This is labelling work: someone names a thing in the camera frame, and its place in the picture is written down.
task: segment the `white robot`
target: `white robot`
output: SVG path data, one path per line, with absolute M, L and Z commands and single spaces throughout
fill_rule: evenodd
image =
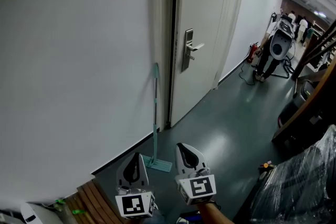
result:
M 216 194 L 215 177 L 210 174 L 204 155 L 192 146 L 176 145 L 175 177 L 177 189 L 187 205 L 202 204 Z M 153 216 L 155 197 L 149 190 L 147 172 L 141 154 L 128 157 L 117 170 L 115 197 L 120 215 L 128 219 Z
M 292 45 L 292 39 L 294 38 L 293 25 L 286 19 L 281 18 L 275 24 L 273 31 L 275 33 L 272 36 L 270 53 L 274 59 L 282 60 Z

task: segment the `mop head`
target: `mop head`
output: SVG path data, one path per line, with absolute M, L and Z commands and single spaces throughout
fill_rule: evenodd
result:
M 160 170 L 162 172 L 169 173 L 170 170 L 172 169 L 172 163 L 162 161 L 160 159 L 154 160 L 154 157 L 148 157 L 148 156 L 143 156 L 143 161 L 145 163 L 145 166 L 148 168 Z

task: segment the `white door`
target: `white door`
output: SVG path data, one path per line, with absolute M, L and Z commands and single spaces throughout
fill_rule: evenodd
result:
M 232 0 L 177 0 L 171 126 L 188 113 L 212 88 L 220 62 L 216 54 L 218 52 L 223 54 L 221 47 L 226 46 L 223 40 L 227 40 L 223 37 L 224 29 L 220 29 L 220 26 L 225 25 L 223 22 L 230 5 L 232 8 L 239 8 L 239 5 Z M 186 31 L 190 29 L 193 35 L 192 45 L 189 47 L 199 47 L 197 51 L 189 50 L 185 46 L 186 36 L 188 37 Z

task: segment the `mop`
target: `mop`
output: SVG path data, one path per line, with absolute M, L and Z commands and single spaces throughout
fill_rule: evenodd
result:
M 156 129 L 156 110 L 158 106 L 158 85 L 157 85 L 157 80 L 159 78 L 159 65 L 158 63 L 155 63 L 154 65 L 154 124 L 153 124 L 153 139 L 154 139 L 154 153 L 153 157 L 148 157 L 142 155 L 143 161 L 145 163 L 145 166 L 148 168 L 160 170 L 163 172 L 169 173 L 171 168 L 172 168 L 172 163 L 162 161 L 160 159 L 156 158 L 158 149 L 157 149 L 157 139 L 158 139 L 158 133 Z

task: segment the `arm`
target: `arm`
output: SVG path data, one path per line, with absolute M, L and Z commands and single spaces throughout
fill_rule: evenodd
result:
M 234 224 L 214 204 L 197 205 L 205 224 Z
M 263 39 L 262 39 L 262 41 L 261 41 L 261 43 L 260 43 L 259 48 L 254 52 L 254 54 L 255 54 L 256 56 L 259 57 L 259 55 L 260 55 L 260 53 L 261 53 L 261 51 L 262 51 L 262 49 L 263 49 L 265 43 L 266 43 L 267 40 L 268 40 L 268 37 L 269 37 L 269 33 L 266 32 L 265 35 L 264 35 L 264 37 L 263 37 Z
M 268 37 L 269 37 L 269 33 L 265 33 L 264 38 L 262 39 L 262 41 L 260 43 L 260 46 L 259 46 L 260 49 L 262 49 L 264 47 L 265 43 L 268 40 Z

